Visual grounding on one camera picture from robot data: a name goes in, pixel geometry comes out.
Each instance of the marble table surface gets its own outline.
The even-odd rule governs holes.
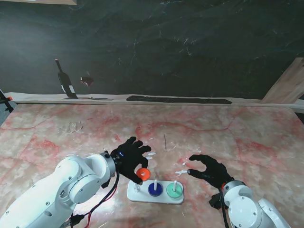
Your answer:
[[[185,201],[130,202],[121,177],[91,228],[224,227],[221,211],[208,203],[217,190],[184,173],[205,169],[188,160],[194,153],[218,159],[256,200],[269,200],[291,227],[303,227],[304,126],[291,109],[276,107],[20,104],[0,127],[0,214],[63,158],[112,151],[130,136],[152,147],[146,156],[154,178],[183,183]],[[89,211],[110,187],[76,213]]]

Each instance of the orange ring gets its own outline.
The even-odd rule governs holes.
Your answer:
[[[150,178],[150,171],[146,168],[140,168],[136,171],[136,175],[142,179],[142,181],[146,181]]]

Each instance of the black backdrop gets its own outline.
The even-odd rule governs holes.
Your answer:
[[[0,88],[262,99],[304,55],[304,1],[0,2]],[[92,86],[79,78],[91,76]]]

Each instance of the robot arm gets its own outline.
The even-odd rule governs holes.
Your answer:
[[[290,228],[274,205],[266,199],[256,202],[252,190],[241,181],[227,183],[223,197],[233,228]]]
[[[243,182],[234,180],[223,164],[207,155],[193,155],[189,160],[206,165],[204,172],[190,169],[188,174],[207,181],[220,191],[209,203],[217,209],[225,205],[229,207],[232,228],[290,228],[274,205],[266,199],[256,202],[252,190]],[[221,194],[225,205],[221,203]]]
[[[70,225],[76,204],[93,197],[100,186],[107,187],[118,170],[137,184],[142,180],[134,173],[138,164],[147,168],[142,155],[151,151],[131,137],[113,150],[87,158],[78,156],[62,160],[55,171],[39,180],[17,198],[0,218],[0,228],[65,228]]]

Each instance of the black robotic glove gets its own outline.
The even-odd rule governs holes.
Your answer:
[[[189,169],[187,173],[193,177],[207,181],[210,185],[217,188],[219,191],[224,183],[228,183],[234,180],[234,178],[230,177],[230,175],[227,173],[227,169],[223,164],[218,163],[217,160],[211,158],[208,155],[194,154],[189,157],[189,160],[201,161],[206,165],[206,170],[204,172],[200,172],[198,170]]]
[[[131,137],[111,152],[111,157],[119,173],[136,184],[142,184],[143,182],[142,179],[135,174],[134,170],[139,164],[142,165],[142,168],[148,167],[148,159],[143,157],[143,154],[151,151],[150,146],[142,145],[142,141],[136,141],[136,137]]]

